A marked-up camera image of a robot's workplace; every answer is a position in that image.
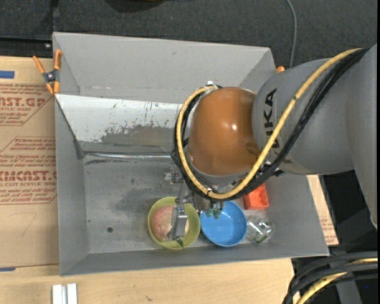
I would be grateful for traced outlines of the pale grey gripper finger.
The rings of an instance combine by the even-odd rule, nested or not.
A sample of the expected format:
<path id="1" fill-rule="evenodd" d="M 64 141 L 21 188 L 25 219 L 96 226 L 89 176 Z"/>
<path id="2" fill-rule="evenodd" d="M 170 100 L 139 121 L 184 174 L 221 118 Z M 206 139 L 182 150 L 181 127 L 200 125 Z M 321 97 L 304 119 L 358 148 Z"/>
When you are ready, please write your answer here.
<path id="1" fill-rule="evenodd" d="M 188 216 L 184 206 L 179 207 L 179 236 L 184 237 L 187 232 Z"/>
<path id="2" fill-rule="evenodd" d="M 171 224 L 172 228 L 168 233 L 168 238 L 173 241 L 181 237 L 181 207 L 177 205 L 172 210 Z"/>

